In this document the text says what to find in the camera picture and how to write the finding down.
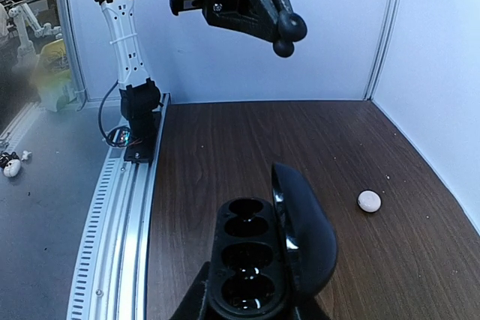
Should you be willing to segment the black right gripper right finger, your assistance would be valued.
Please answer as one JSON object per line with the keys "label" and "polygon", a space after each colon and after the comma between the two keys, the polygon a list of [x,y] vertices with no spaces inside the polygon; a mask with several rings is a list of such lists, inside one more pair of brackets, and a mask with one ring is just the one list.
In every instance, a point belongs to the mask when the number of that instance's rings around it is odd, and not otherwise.
{"label": "black right gripper right finger", "polygon": [[294,300],[294,319],[296,320],[330,320],[316,300],[316,295],[296,293]]}

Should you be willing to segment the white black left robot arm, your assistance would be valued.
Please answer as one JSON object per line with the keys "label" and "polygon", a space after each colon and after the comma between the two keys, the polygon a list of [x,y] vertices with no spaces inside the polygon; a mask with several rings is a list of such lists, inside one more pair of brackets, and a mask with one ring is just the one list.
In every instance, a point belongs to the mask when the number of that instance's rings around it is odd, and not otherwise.
{"label": "white black left robot arm", "polygon": [[[160,104],[160,90],[149,76],[140,55],[134,22],[134,0],[95,0],[101,7],[114,49],[121,95],[121,114],[136,138],[155,134],[153,111]],[[172,13],[201,10],[210,26],[249,34],[272,44],[283,58],[307,34],[303,19],[290,0],[169,0]]]}

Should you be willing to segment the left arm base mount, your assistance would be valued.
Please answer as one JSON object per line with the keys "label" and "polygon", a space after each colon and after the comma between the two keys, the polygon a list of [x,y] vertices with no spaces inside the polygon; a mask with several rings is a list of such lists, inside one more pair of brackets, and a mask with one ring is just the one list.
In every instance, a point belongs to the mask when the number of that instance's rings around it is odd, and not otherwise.
{"label": "left arm base mount", "polygon": [[106,134],[106,143],[112,148],[123,150],[123,159],[131,163],[150,163],[155,155],[158,130],[144,136],[136,137],[127,126],[118,126]]}

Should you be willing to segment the left aluminium frame post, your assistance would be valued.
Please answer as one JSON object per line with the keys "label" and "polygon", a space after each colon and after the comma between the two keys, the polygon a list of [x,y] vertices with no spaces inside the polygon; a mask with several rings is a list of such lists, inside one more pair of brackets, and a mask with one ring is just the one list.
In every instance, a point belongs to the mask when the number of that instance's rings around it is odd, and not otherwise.
{"label": "left aluminium frame post", "polygon": [[379,30],[379,38],[370,67],[367,85],[364,90],[363,100],[373,100],[377,86],[380,83],[379,80],[391,43],[400,2],[401,0],[386,0],[382,24]]}

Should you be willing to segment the white round charging case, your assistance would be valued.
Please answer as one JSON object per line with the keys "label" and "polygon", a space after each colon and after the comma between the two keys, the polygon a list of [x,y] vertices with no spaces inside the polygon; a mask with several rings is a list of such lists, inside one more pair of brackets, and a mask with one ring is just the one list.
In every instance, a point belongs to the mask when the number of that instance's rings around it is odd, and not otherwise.
{"label": "white round charging case", "polygon": [[364,190],[358,195],[357,204],[364,212],[374,213],[380,209],[382,200],[374,191]]}

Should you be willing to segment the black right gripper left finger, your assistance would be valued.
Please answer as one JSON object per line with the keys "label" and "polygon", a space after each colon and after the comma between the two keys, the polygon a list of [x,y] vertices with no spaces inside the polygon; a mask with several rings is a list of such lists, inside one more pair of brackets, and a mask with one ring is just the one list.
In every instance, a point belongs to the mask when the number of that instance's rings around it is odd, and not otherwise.
{"label": "black right gripper left finger", "polygon": [[208,320],[213,319],[210,306],[211,262],[205,262],[191,283],[189,289],[173,313],[171,320]]}

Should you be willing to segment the black earbud charging case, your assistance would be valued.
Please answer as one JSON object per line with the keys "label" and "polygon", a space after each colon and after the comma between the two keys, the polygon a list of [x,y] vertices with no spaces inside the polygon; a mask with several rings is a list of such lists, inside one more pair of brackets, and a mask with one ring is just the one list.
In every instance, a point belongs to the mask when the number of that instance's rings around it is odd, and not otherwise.
{"label": "black earbud charging case", "polygon": [[213,319],[294,319],[296,293],[318,295],[337,264],[338,241],[310,183],[274,163],[272,198],[228,201],[211,252]]}

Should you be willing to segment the front aluminium rail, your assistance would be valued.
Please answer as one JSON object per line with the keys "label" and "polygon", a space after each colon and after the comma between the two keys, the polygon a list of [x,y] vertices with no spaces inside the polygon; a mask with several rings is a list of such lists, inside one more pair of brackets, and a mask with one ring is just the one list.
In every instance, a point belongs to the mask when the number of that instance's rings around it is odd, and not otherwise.
{"label": "front aluminium rail", "polygon": [[149,229],[161,149],[150,163],[108,150],[78,249],[67,319],[145,319]]}

